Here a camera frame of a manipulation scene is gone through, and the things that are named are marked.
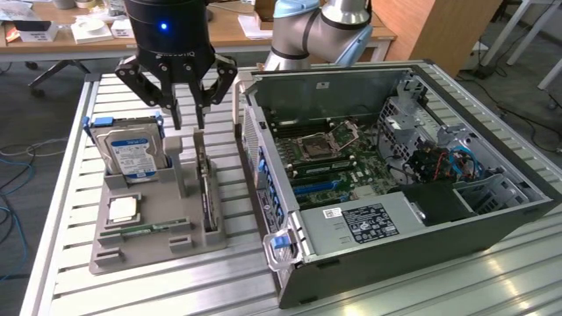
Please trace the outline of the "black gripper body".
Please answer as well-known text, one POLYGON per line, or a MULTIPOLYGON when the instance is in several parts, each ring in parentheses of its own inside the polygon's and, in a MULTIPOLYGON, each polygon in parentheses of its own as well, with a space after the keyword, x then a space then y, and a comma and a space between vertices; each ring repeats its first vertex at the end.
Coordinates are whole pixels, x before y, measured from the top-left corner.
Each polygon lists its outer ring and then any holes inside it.
POLYGON ((198 85, 215 63, 207 1, 126 1, 138 52, 123 67, 123 82, 140 79, 139 67, 172 84, 198 85))

